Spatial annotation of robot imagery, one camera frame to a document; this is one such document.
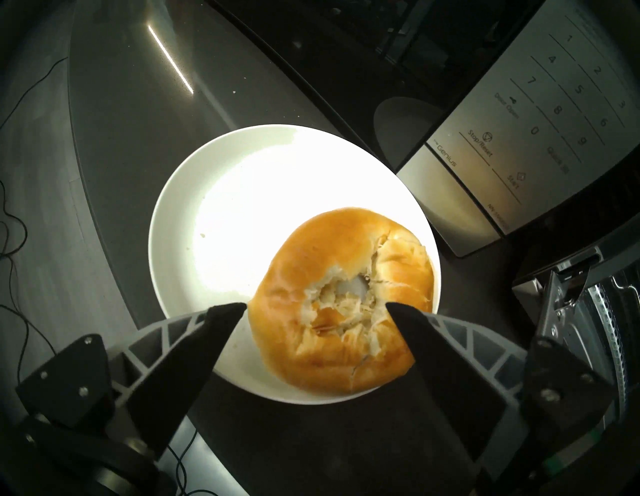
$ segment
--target torn bagel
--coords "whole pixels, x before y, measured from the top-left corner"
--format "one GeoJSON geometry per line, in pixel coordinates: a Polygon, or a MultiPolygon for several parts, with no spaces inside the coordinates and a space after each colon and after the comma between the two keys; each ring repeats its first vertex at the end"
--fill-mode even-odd
{"type": "Polygon", "coordinates": [[[400,224],[364,209],[326,212],[298,227],[271,261],[248,304],[253,338],[267,367],[291,385],[367,390],[413,364],[385,304],[429,312],[433,284],[425,248],[400,224]]]}

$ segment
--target bagel hole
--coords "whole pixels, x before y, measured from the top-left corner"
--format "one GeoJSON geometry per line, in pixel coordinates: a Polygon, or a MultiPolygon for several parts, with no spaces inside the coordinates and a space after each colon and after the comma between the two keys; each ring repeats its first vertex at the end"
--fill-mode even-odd
{"type": "Polygon", "coordinates": [[[311,301],[315,315],[314,331],[319,335],[368,332],[376,298],[366,275],[359,274],[350,280],[334,277],[322,286],[317,298],[311,301]]]}
{"type": "Polygon", "coordinates": [[[363,274],[359,274],[351,280],[338,281],[335,294],[336,296],[342,296],[350,292],[364,300],[367,297],[367,291],[369,291],[369,281],[365,279],[363,274]]]}

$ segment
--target stainless steel appliance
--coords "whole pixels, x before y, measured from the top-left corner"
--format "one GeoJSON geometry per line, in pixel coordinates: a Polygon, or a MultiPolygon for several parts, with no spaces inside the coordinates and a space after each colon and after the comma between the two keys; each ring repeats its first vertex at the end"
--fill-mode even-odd
{"type": "Polygon", "coordinates": [[[542,3],[398,172],[456,255],[544,217],[640,143],[640,88],[617,33],[640,27],[640,10],[620,3],[625,27],[588,4],[542,3]]]}

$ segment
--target countertop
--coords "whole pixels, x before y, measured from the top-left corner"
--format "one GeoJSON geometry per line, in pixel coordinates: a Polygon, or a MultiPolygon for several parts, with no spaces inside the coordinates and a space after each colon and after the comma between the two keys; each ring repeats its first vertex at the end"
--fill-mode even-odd
{"type": "MultiPolygon", "coordinates": [[[[78,2],[69,63],[86,196],[139,327],[164,318],[148,269],[148,228],[162,187],[190,153],[257,124],[337,134],[259,48],[200,1],[78,2]]],[[[438,243],[441,313],[514,338],[510,245],[460,260],[438,243]]],[[[468,494],[474,478],[415,371],[356,400],[314,407],[255,397],[212,375],[189,418],[249,494],[468,494]]]]}

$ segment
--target screw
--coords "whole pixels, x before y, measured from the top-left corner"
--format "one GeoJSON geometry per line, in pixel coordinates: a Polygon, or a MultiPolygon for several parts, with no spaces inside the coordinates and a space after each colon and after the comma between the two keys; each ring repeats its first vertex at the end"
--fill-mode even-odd
{"type": "Polygon", "coordinates": [[[544,388],[542,391],[540,391],[540,396],[542,397],[542,399],[550,403],[557,403],[558,401],[560,401],[560,393],[555,389],[544,388]]]}

